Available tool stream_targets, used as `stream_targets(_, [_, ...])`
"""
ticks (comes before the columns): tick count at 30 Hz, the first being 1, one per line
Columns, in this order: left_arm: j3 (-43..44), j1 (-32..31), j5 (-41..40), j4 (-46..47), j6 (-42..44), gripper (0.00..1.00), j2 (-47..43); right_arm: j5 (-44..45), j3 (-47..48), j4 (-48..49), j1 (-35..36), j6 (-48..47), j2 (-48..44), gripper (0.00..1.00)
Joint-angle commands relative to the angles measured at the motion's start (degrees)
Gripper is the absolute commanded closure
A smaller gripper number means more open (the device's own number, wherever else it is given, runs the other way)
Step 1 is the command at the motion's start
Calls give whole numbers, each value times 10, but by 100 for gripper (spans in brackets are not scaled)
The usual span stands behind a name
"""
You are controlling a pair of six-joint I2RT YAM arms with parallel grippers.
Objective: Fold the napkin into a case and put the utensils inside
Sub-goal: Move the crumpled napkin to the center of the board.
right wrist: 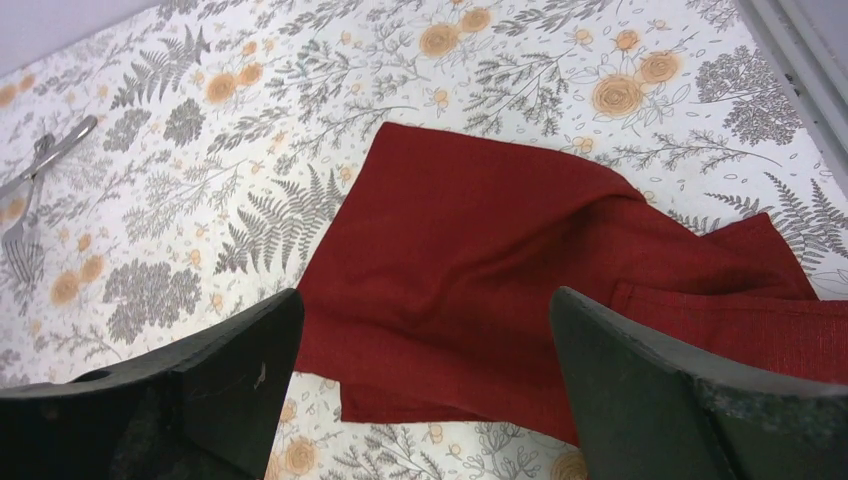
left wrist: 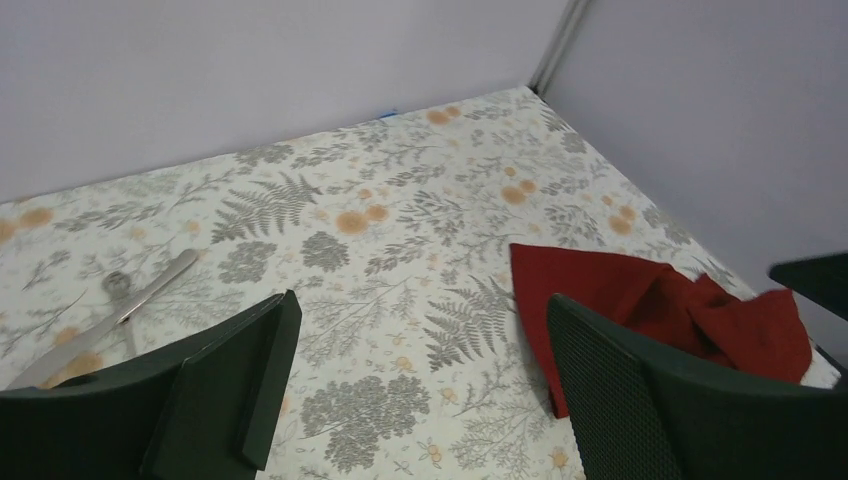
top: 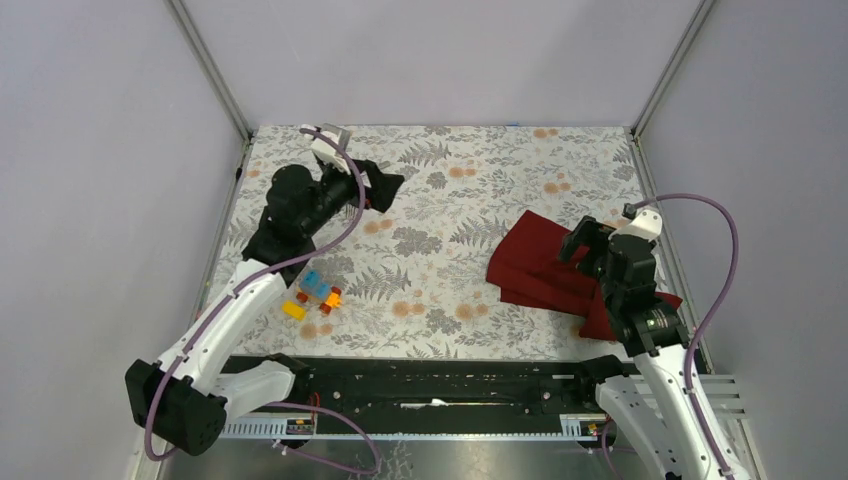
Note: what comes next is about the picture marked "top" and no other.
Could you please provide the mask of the dark red cloth napkin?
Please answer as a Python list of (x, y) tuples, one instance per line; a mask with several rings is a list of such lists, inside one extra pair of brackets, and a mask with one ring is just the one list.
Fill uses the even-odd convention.
[(598, 222), (597, 242), (580, 247), (569, 262), (557, 259), (568, 230), (532, 211), (525, 212), (495, 249), (486, 280), (506, 303), (544, 308), (584, 318), (583, 338), (622, 342), (629, 354), (673, 344), (690, 346), (678, 315), (681, 298), (659, 292), (605, 291), (599, 280), (576, 268), (589, 248), (606, 248), (617, 230)]

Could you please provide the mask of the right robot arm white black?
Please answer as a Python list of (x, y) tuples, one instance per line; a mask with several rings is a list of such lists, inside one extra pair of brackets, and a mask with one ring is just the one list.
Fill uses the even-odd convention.
[(657, 291), (653, 248), (661, 229), (660, 214), (646, 209), (619, 229), (585, 216), (563, 239), (562, 262), (586, 250), (577, 270), (597, 281), (610, 328), (656, 405), (611, 356), (582, 363), (575, 402), (602, 410), (658, 479), (749, 479), (687, 358), (689, 333)]

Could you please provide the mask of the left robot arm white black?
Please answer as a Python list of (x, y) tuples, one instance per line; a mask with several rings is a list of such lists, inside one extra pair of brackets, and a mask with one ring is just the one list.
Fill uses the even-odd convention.
[(322, 254), (314, 235), (345, 206), (359, 220), (368, 209), (386, 212), (405, 178), (357, 160), (351, 170), (327, 163), (314, 178), (303, 165), (272, 176), (258, 228), (242, 252), (229, 283), (170, 348), (152, 363), (136, 360), (125, 383), (134, 422), (144, 430), (149, 459), (181, 450), (200, 455), (225, 423), (277, 402), (296, 411), (309, 401), (301, 367), (273, 356), (236, 374), (223, 367), (258, 317), (280, 300), (305, 268)]

